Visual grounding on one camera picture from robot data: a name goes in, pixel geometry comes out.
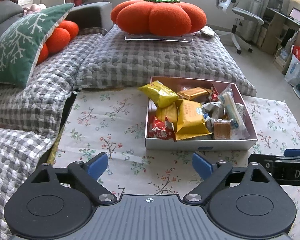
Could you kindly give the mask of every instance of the snack box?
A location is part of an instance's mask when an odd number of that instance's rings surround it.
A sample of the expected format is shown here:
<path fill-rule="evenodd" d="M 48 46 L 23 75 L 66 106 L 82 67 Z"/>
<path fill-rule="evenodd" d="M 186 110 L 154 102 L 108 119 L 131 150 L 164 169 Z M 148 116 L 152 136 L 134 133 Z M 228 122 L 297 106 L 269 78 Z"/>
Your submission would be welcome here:
<path fill-rule="evenodd" d="M 236 103 L 241 103 L 244 105 L 245 109 L 245 125 L 249 132 L 249 137 L 245 140 L 162 140 L 157 138 L 148 137 L 149 124 L 152 122 L 155 115 L 156 106 L 149 100 L 147 115 L 146 115 L 146 132 L 145 132 L 145 142 L 146 149 L 148 150 L 174 150 L 174 151 L 230 151 L 230 150 L 248 150 L 257 141 L 257 134 L 254 125 L 251 121 L 249 113 L 242 96 L 233 83 L 212 81 L 204 79 L 192 79 L 192 78 L 177 78 L 177 77 L 152 77 L 151 82 L 160 81 L 163 85 L 169 87 L 174 92 L 179 92 L 184 87 L 195 88 L 202 87 L 210 89 L 212 85 L 220 93 L 229 84 L 233 91 L 234 101 Z"/>

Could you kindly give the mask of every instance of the gray plaid blanket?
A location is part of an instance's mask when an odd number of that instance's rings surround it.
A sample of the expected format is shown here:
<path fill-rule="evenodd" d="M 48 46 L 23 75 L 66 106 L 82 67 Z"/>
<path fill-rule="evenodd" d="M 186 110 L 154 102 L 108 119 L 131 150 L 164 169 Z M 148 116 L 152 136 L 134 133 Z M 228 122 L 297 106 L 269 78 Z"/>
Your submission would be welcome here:
<path fill-rule="evenodd" d="M 78 69 L 105 34 L 99 28 L 81 31 L 35 68 L 24 90 L 0 85 L 0 240 L 10 236 L 4 205 L 54 143 Z"/>
<path fill-rule="evenodd" d="M 125 41 L 115 25 L 82 63 L 75 88 L 142 86 L 151 76 L 210 79 L 235 83 L 242 95 L 255 87 L 220 42 L 218 36 L 194 36 L 192 43 Z"/>

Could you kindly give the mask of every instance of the orange ball pillow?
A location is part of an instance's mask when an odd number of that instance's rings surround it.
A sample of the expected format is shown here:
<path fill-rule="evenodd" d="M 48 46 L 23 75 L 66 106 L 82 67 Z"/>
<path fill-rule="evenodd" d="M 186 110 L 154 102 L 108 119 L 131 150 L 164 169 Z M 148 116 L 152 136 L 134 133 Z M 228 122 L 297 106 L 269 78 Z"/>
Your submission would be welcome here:
<path fill-rule="evenodd" d="M 47 39 L 46 45 L 51 54 L 62 51 L 65 46 L 70 42 L 70 33 L 62 28 L 56 28 L 49 39 Z"/>
<path fill-rule="evenodd" d="M 75 22 L 64 20 L 60 23 L 58 28 L 67 30 L 70 34 L 71 40 L 74 39 L 79 33 L 79 26 Z"/>
<path fill-rule="evenodd" d="M 47 45 L 44 43 L 43 47 L 41 49 L 40 55 L 38 57 L 37 65 L 44 62 L 47 59 L 48 56 L 49 56 L 49 50 L 48 50 Z"/>
<path fill-rule="evenodd" d="M 159 36 L 194 33 L 207 23 L 204 11 L 179 0 L 126 1 L 114 7 L 111 19 L 127 33 Z"/>

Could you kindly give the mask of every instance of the office chair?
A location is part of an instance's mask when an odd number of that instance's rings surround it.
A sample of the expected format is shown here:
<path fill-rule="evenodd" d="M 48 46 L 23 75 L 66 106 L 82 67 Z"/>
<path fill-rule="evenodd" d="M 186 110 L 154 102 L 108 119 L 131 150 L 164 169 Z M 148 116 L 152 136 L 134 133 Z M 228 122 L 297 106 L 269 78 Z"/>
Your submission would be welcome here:
<path fill-rule="evenodd" d="M 260 24 L 260 25 L 264 24 L 263 20 L 259 16 L 255 15 L 251 12 L 248 12 L 246 10 L 243 10 L 241 8 L 237 8 L 236 6 L 238 5 L 238 3 L 240 1 L 241 0 L 217 0 L 217 3 L 216 3 L 216 6 L 219 9 L 222 9 L 222 11 L 224 13 L 227 13 L 227 14 L 230 14 L 230 13 L 233 14 L 234 13 L 236 15 L 235 23 L 232 26 L 231 32 L 224 32 L 224 31 L 219 31 L 219 30 L 216 30 L 215 32 L 219 36 L 230 35 L 231 39 L 232 39 L 232 42 L 234 43 L 234 45 L 237 48 L 237 53 L 238 54 L 241 54 L 241 48 L 240 48 L 240 45 L 239 45 L 238 41 L 241 41 L 242 43 L 244 43 L 249 48 L 248 52 L 252 52 L 252 47 L 250 46 L 250 44 L 248 44 L 243 39 L 241 39 L 238 35 L 235 34 L 236 29 L 237 29 L 238 21 L 239 21 L 240 26 L 242 26 L 242 24 L 240 22 L 240 19 L 255 22 L 255 23 Z"/>

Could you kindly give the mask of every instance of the laptop screen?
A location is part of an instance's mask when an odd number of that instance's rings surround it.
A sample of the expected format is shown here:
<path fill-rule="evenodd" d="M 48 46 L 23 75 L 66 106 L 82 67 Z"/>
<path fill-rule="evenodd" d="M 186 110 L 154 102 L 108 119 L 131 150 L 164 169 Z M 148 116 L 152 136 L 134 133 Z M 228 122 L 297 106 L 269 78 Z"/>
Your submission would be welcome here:
<path fill-rule="evenodd" d="M 293 17 L 294 19 L 300 21 L 300 11 L 293 8 L 289 16 Z"/>

